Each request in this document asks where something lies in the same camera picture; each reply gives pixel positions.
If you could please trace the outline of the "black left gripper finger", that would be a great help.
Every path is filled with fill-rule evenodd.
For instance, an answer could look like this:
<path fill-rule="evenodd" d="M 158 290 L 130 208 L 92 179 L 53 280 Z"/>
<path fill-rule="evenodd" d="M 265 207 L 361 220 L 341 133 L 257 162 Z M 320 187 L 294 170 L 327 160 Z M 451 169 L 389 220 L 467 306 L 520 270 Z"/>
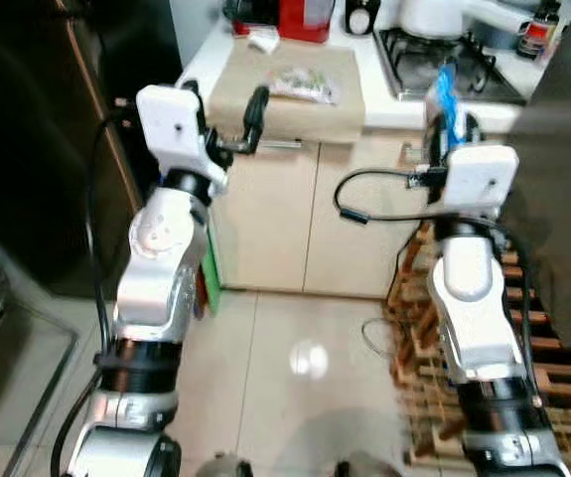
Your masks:
<path fill-rule="evenodd" d="M 241 149 L 257 149 L 263 128 L 265 128 L 265 110 L 268 101 L 270 101 L 270 87 L 267 85 L 257 86 L 253 95 L 250 96 L 243 119 L 241 119 L 241 126 L 243 126 Z"/>

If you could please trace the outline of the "blue packet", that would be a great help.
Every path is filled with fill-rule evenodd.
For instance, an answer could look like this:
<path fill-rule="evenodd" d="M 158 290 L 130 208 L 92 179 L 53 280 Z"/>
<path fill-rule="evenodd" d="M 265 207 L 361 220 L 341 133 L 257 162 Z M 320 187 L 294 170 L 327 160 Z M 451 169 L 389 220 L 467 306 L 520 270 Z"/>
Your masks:
<path fill-rule="evenodd" d="M 425 99 L 427 128 L 439 140 L 444 154 L 464 141 L 464 114 L 456 96 L 456 69 L 456 59 L 445 60 Z"/>

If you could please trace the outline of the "dark grey fridge door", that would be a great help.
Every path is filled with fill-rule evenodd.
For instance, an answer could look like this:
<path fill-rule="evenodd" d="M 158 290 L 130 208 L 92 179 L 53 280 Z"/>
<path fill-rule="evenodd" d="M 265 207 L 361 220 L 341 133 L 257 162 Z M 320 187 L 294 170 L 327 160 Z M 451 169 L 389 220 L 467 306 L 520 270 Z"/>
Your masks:
<path fill-rule="evenodd" d="M 536 298 L 571 347 L 571 22 L 508 141 L 520 165 L 503 221 L 526 245 Z"/>

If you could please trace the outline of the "clear packet of food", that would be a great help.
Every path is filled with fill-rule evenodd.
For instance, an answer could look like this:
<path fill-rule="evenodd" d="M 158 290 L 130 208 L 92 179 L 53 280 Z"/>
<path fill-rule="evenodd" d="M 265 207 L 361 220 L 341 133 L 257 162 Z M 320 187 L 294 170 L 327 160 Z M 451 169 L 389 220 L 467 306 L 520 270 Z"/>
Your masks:
<path fill-rule="evenodd" d="M 267 76 L 272 95 L 309 103 L 337 105 L 340 93 L 337 82 L 321 70 L 303 67 L 282 67 Z"/>

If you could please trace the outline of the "white crumpled paper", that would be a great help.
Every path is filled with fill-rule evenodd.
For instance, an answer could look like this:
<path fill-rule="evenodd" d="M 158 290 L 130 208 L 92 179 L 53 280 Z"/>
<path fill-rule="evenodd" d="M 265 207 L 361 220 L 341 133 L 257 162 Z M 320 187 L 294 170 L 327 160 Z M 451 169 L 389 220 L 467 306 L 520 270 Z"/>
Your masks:
<path fill-rule="evenodd" d="M 250 28 L 247 33 L 247 44 L 252 50 L 271 55 L 279 47 L 281 38 L 275 28 Z"/>

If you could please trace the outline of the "cream kitchen counter cabinet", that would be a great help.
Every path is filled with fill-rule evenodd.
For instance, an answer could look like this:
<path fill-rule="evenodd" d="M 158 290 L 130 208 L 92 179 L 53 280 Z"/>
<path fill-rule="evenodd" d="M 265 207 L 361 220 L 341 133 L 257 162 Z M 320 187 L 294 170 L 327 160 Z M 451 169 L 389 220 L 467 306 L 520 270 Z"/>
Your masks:
<path fill-rule="evenodd" d="M 213 205 L 218 277 L 230 289 L 379 298 L 412 223 L 358 226 L 332 203 L 340 179 L 365 167 L 394 167 L 424 141 L 424 104 L 399 98 L 373 36 L 352 36 L 332 14 L 326 44 L 282 41 L 271 54 L 216 20 L 181 77 L 202 88 L 210 122 L 235 135 L 250 93 L 276 67 L 339 76 L 340 104 L 275 98 L 257 154 L 240 156 Z"/>

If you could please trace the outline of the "black gas stove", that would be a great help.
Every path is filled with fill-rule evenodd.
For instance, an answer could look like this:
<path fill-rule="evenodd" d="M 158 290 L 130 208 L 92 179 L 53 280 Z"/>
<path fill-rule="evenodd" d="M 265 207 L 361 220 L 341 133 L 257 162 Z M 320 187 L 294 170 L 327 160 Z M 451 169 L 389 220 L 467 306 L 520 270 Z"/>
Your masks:
<path fill-rule="evenodd" d="M 376 29 L 374 40 L 394 99 L 425 99 L 439 70 L 452 64 L 458 99 L 526 104 L 524 95 L 496 68 L 496 56 L 482 50 L 470 32 L 456 40 L 438 40 L 418 38 L 395 27 Z"/>

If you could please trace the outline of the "red container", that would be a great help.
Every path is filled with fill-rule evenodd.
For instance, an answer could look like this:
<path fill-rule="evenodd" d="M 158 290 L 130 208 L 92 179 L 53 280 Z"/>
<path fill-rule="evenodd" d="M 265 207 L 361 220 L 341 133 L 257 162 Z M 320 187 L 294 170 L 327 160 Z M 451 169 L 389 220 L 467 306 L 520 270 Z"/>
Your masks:
<path fill-rule="evenodd" d="M 326 44 L 336 0 L 279 0 L 277 32 L 282 38 Z"/>

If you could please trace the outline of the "white pot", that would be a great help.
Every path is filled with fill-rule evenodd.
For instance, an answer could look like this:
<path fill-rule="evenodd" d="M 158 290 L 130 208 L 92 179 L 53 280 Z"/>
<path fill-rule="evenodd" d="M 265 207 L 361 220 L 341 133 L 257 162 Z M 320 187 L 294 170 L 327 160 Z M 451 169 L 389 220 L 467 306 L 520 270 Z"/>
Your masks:
<path fill-rule="evenodd" d="M 395 26 L 417 38 L 458 40 L 467 19 L 517 35 L 533 17 L 496 0 L 400 0 Z"/>

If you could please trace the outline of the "dark bottle red label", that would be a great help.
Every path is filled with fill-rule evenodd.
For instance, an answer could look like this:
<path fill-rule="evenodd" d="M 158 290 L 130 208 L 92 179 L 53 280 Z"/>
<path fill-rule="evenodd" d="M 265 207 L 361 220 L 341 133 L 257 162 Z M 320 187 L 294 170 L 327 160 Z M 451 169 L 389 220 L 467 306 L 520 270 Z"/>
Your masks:
<path fill-rule="evenodd" d="M 518 58 L 533 61 L 544 54 L 559 23 L 559 8 L 561 0 L 540 0 L 530 22 L 522 28 L 514 51 Z"/>

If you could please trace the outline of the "small black white jar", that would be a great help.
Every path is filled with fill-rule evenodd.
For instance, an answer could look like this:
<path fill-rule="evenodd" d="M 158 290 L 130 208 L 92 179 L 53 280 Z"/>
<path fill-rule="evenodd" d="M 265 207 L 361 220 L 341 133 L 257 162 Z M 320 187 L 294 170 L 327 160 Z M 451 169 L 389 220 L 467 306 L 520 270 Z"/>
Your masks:
<path fill-rule="evenodd" d="M 345 0 L 343 27 L 348 35 L 366 36 L 374 31 L 374 24 L 383 0 Z"/>

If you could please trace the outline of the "dark cabinet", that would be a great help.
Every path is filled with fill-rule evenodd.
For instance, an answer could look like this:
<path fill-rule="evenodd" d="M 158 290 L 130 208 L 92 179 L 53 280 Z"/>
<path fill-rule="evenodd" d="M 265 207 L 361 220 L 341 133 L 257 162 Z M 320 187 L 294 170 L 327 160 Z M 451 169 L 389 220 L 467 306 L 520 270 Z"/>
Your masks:
<path fill-rule="evenodd" d="M 113 289 L 126 229 L 161 174 L 120 99 L 180 73 L 168 0 L 0 0 L 0 244 L 54 294 L 89 298 L 86 178 Z"/>

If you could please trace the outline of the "grey robot left foot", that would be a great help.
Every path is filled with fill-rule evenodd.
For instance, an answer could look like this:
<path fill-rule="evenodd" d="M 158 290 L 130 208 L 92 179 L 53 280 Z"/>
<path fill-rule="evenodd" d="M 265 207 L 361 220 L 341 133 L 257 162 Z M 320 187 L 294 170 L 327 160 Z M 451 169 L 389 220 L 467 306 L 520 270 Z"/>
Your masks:
<path fill-rule="evenodd" d="M 202 464 L 196 477 L 254 477 L 252 464 L 233 453 L 217 453 Z"/>

